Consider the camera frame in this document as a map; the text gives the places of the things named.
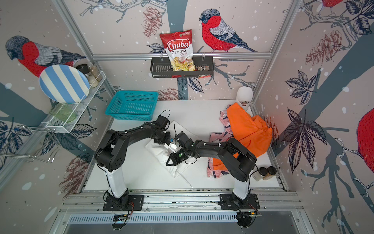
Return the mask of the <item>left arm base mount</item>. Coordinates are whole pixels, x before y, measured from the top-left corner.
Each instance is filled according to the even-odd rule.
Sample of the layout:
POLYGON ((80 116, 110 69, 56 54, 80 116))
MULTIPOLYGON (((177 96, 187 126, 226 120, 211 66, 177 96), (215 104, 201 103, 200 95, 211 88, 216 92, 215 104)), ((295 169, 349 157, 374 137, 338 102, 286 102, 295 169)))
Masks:
POLYGON ((109 194, 105 198, 103 211, 141 211, 143 203, 143 195, 124 194, 121 198, 115 198, 114 196, 109 194))

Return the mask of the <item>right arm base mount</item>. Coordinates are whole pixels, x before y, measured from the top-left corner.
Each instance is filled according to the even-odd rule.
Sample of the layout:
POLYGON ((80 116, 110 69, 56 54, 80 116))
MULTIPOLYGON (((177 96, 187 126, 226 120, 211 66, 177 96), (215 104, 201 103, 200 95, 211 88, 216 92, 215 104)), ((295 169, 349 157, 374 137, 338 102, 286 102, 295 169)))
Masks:
POLYGON ((222 210, 258 210, 260 209, 259 200, 256 194, 249 193, 245 199, 240 199, 233 193, 231 194, 220 194, 220 205, 222 210))

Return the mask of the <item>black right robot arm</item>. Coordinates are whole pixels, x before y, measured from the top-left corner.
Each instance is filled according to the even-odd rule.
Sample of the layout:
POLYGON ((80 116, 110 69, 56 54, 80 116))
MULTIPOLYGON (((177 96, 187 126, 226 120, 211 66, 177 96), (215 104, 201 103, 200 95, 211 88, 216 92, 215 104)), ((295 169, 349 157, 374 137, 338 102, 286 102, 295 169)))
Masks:
POLYGON ((234 197, 241 201, 249 198, 250 177, 257 167, 257 158, 238 140, 232 137, 223 143, 193 141, 181 132, 171 143, 176 143, 179 149, 169 155, 166 166, 177 166, 189 158, 219 159, 235 178, 234 197))

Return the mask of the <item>orange cloth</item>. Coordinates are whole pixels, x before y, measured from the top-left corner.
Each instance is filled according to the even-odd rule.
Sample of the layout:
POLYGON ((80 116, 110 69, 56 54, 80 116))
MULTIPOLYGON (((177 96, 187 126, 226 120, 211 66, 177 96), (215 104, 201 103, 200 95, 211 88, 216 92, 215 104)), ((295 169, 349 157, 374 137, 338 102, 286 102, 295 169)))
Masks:
POLYGON ((273 138, 273 130, 259 116, 251 116, 237 103, 227 109, 233 138, 238 140, 255 157, 265 154, 273 138))

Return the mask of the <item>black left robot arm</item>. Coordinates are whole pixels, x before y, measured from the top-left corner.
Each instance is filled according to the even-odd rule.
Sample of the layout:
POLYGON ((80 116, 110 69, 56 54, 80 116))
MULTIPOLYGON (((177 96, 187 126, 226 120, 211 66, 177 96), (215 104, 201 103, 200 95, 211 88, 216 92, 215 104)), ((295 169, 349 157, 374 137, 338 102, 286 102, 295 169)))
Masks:
POLYGON ((167 131, 169 124, 167 117, 159 115, 157 120, 145 122, 136 128, 106 132, 94 158, 98 168, 106 175, 109 185, 108 198, 111 201, 123 207, 128 203, 129 191, 121 170, 128 147, 147 138, 161 145, 170 143, 170 132, 167 131))

